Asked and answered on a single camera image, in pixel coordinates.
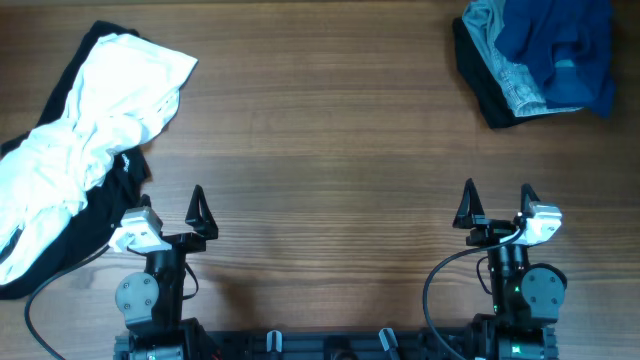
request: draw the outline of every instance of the black fabric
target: black fabric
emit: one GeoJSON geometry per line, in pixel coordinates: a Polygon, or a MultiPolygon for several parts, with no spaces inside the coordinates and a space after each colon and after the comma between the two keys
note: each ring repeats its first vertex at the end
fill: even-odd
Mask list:
{"type": "Polygon", "coordinates": [[[482,56],[469,35],[462,18],[453,20],[453,35],[455,38],[456,61],[458,72],[473,90],[480,112],[487,125],[492,129],[506,128],[548,115],[516,117],[507,105],[500,85],[496,82],[482,56]]]}
{"type": "MultiPolygon", "coordinates": [[[[62,116],[67,94],[80,66],[86,61],[98,38],[112,33],[138,36],[134,30],[126,30],[104,21],[96,22],[82,39],[36,126],[48,124],[62,116]]],[[[18,147],[27,136],[28,133],[3,144],[2,153],[18,147]]],[[[147,166],[140,148],[135,147],[116,155],[113,168],[107,173],[104,184],[87,192],[87,207],[71,218],[60,236],[23,276],[0,286],[0,299],[18,299],[29,295],[56,272],[79,263],[104,246],[119,225],[124,212],[136,206],[140,185],[147,177],[147,166]]]]}
{"type": "Polygon", "coordinates": [[[9,255],[11,255],[11,253],[13,252],[13,249],[15,249],[16,245],[18,244],[18,239],[20,239],[21,235],[22,235],[21,229],[16,229],[13,235],[11,235],[11,239],[9,239],[9,243],[5,245],[4,248],[2,248],[2,251],[0,251],[0,264],[5,260],[7,260],[9,255]]]}

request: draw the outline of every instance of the white cloth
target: white cloth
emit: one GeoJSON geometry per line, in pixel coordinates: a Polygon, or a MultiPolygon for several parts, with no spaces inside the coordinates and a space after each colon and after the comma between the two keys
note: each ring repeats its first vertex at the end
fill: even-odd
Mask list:
{"type": "Polygon", "coordinates": [[[131,35],[102,37],[69,92],[62,117],[40,126],[0,161],[0,284],[23,275],[87,205],[113,156],[160,133],[178,109],[197,60],[131,35]]]}

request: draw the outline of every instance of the light blue fabric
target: light blue fabric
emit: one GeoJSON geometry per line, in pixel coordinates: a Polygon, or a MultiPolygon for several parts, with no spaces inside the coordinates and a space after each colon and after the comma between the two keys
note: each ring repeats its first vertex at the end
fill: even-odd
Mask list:
{"type": "Polygon", "coordinates": [[[487,68],[500,84],[513,114],[524,117],[580,110],[578,107],[548,109],[529,68],[510,62],[495,47],[495,40],[504,28],[504,4],[505,0],[471,0],[462,15],[462,21],[487,68]]]}

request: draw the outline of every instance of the wood grain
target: wood grain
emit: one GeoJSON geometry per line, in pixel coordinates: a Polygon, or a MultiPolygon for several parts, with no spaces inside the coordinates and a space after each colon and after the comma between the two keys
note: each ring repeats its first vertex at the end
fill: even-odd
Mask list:
{"type": "MultiPolygon", "coordinates": [[[[97,20],[197,57],[178,115],[145,146],[144,186],[182,224],[201,184],[220,240],[190,257],[208,329],[417,328],[421,290],[464,248],[451,229],[464,181],[510,218],[519,187],[556,202],[565,224],[531,251],[570,280],[557,326],[563,359],[640,357],[640,35],[617,2],[609,121],[587,112],[491,131],[455,71],[450,23],[463,1],[0,9],[0,141],[31,128],[97,20]]],[[[464,325],[490,311],[477,257],[436,278],[432,311],[464,325]]],[[[106,359],[124,324],[115,287],[143,261],[107,253],[35,301],[39,332],[69,359],[106,359]]],[[[45,356],[24,301],[0,303],[0,359],[45,356]]]]}

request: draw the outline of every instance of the blue cloth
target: blue cloth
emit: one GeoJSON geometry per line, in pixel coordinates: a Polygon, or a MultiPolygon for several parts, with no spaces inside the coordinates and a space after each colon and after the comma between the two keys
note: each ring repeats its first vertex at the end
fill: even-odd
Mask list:
{"type": "Polygon", "coordinates": [[[527,66],[507,60],[496,49],[494,42],[504,27],[504,6],[505,0],[472,1],[467,6],[462,21],[487,68],[500,85],[513,114],[524,117],[579,110],[580,107],[573,106],[548,108],[546,99],[527,66]]]}
{"type": "Polygon", "coordinates": [[[609,0],[507,0],[495,46],[528,66],[549,107],[586,106],[607,117],[612,13],[609,0]]]}

